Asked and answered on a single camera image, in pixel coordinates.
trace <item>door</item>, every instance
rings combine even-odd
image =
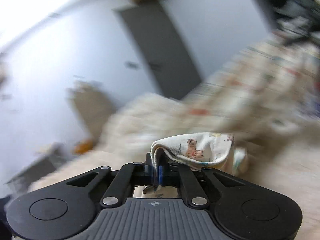
[[[182,99],[200,82],[180,36],[158,2],[120,11],[163,95]]]

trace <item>folded towel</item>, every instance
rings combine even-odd
[[[192,133],[181,134],[155,141],[151,146],[150,156],[155,171],[155,182],[147,187],[144,193],[157,190],[160,158],[162,149],[167,157],[174,162],[190,166],[194,170],[201,170],[203,166],[221,167],[227,160],[232,147],[233,135],[222,133]]]

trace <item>crosshair marking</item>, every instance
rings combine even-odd
[[[153,201],[153,202],[151,202],[150,204],[155,207],[155,206],[159,205],[160,203],[159,203],[158,201]]]

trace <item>orange object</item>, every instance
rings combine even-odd
[[[78,155],[84,154],[92,150],[93,144],[92,139],[83,140],[73,149],[73,153]]]
[[[197,109],[193,108],[189,111],[189,114],[194,114],[194,115],[208,115],[210,114],[207,109]]]

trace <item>white wall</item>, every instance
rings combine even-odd
[[[254,0],[162,0],[203,79],[268,34]]]
[[[8,52],[9,82],[0,102],[1,162],[8,174],[36,158],[45,144],[63,142],[67,149],[87,137],[81,120],[67,102],[74,75],[101,82],[116,107],[144,92],[159,93],[117,8],[128,0],[93,0],[42,25]],[[138,70],[125,62],[137,63]]]

